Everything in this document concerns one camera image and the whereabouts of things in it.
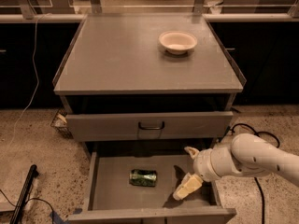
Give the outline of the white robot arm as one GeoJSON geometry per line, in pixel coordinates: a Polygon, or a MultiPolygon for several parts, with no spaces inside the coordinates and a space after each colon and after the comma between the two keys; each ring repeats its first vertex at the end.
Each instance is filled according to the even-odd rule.
{"type": "Polygon", "coordinates": [[[299,186],[299,157],[250,133],[237,135],[229,145],[202,151],[185,147],[185,151],[192,158],[193,173],[187,173],[174,191],[177,201],[200,189],[203,182],[227,175],[258,177],[275,173],[299,186]]]}

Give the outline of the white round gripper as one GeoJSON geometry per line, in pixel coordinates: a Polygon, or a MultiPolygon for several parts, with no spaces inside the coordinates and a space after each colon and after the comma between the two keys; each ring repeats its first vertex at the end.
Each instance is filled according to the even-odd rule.
{"type": "Polygon", "coordinates": [[[193,159],[195,174],[187,173],[173,193],[177,201],[200,189],[203,180],[211,182],[227,175],[235,175],[237,169],[230,150],[227,147],[209,148],[199,151],[195,147],[185,147],[184,150],[193,159]]]}

